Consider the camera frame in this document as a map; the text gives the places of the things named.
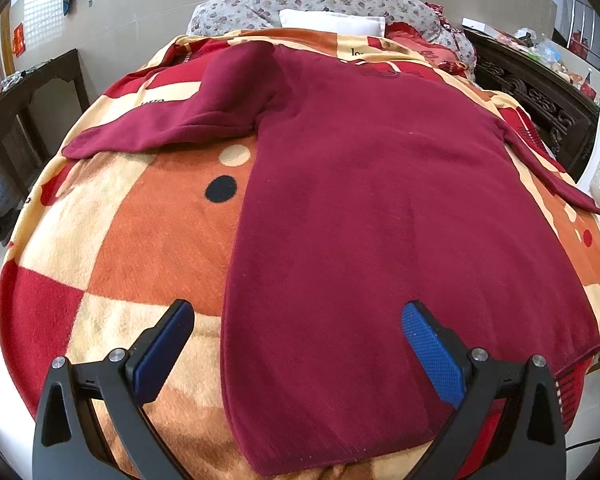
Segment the maroon sweatshirt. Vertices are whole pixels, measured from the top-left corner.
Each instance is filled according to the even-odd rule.
[[[208,142],[256,128],[226,283],[224,408],[261,474],[417,446],[441,402],[400,328],[420,299],[471,348],[547,358],[600,344],[580,280],[505,146],[554,194],[599,210],[499,118],[417,73],[251,41],[200,90],[86,130],[69,158]]]

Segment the black dot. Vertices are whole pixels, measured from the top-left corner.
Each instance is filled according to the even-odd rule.
[[[238,190],[238,183],[232,176],[222,175],[211,181],[206,186],[205,197],[216,204],[221,204],[234,197]]]

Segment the black cable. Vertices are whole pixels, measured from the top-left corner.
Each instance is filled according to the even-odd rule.
[[[600,436],[598,438],[594,438],[593,440],[587,440],[586,442],[581,442],[579,444],[574,444],[573,446],[569,446],[567,451],[570,449],[575,449],[577,447],[588,446],[589,444],[596,444],[600,442]]]

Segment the red dot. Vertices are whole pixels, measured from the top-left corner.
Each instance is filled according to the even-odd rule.
[[[588,229],[586,229],[583,234],[582,234],[582,241],[584,242],[584,244],[587,247],[591,247],[591,244],[593,243],[593,236],[591,236],[591,231],[589,231]]]

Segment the floral headboard cover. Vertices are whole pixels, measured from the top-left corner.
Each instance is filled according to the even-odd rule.
[[[449,47],[470,70],[475,66],[473,45],[461,32],[444,28],[436,13],[420,0],[209,0],[196,7],[188,34],[220,36],[238,28],[281,27],[282,9],[331,10],[355,16],[384,16],[387,24],[405,22],[431,43]]]

